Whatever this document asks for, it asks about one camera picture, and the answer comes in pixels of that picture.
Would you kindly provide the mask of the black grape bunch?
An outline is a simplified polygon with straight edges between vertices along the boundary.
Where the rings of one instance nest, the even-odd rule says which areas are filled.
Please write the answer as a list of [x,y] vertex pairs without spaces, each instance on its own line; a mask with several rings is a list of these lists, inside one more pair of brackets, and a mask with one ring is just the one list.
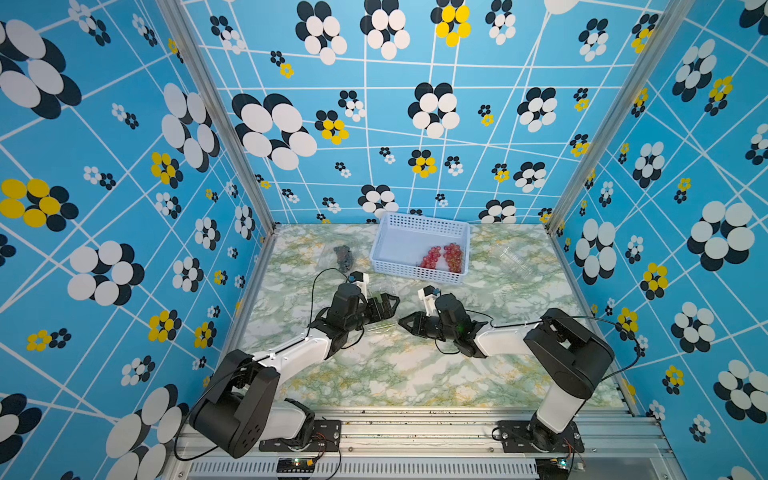
[[342,272],[349,272],[354,266],[354,256],[347,245],[340,245],[333,248],[336,255],[338,269]]

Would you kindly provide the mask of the clear plastic clamshell container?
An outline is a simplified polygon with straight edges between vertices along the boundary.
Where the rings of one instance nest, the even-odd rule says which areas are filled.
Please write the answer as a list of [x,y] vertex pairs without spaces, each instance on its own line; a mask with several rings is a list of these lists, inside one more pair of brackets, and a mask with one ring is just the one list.
[[365,270],[365,255],[360,244],[351,240],[332,239],[317,257],[316,271],[338,270],[343,274]]

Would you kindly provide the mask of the white perforated plastic basket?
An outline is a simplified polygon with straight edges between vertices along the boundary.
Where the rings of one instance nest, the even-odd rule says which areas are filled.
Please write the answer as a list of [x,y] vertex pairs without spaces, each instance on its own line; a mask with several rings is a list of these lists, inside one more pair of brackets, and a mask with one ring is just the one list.
[[[469,271],[471,228],[465,222],[389,213],[382,217],[370,253],[373,270],[379,274],[460,284]],[[464,253],[463,272],[452,273],[443,257],[443,248],[457,243]],[[442,248],[435,270],[420,268],[423,257],[434,246]]]

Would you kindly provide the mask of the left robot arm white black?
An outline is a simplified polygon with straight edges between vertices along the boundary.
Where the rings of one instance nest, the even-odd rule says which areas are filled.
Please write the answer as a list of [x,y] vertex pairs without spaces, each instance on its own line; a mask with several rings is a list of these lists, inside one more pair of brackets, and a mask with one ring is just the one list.
[[338,286],[331,305],[310,319],[304,335],[273,351],[225,355],[209,386],[191,408],[187,423],[233,458],[261,442],[303,449],[316,438],[316,414],[302,403],[276,394],[286,380],[330,359],[349,334],[396,314],[400,298],[381,293],[369,298],[356,284]]

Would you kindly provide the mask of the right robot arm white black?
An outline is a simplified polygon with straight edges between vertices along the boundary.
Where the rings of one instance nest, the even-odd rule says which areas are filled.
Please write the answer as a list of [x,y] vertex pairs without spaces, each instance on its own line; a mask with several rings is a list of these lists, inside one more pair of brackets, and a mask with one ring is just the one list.
[[468,358],[535,358],[551,385],[520,438],[541,452],[565,442],[566,430],[608,378],[615,359],[604,340],[558,308],[548,309],[533,322],[499,327],[472,319],[461,307],[439,309],[433,316],[416,312],[398,324],[415,337],[449,342]]

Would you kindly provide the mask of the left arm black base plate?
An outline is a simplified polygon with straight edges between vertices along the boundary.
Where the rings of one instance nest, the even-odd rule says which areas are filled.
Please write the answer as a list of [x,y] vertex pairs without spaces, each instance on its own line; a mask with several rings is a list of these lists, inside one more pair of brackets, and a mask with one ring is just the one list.
[[306,444],[299,444],[303,437],[298,440],[285,439],[267,439],[260,440],[258,450],[260,452],[279,452],[279,453],[321,453],[338,452],[341,440],[343,422],[337,419],[320,419],[314,422],[312,432],[306,437]]

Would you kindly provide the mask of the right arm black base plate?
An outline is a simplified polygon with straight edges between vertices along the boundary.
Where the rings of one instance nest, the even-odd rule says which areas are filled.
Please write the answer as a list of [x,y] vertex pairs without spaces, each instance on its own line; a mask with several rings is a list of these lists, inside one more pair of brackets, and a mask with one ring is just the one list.
[[500,420],[491,431],[493,440],[499,442],[505,453],[542,453],[565,455],[584,453],[582,435],[574,422],[561,433],[553,433],[531,421]]

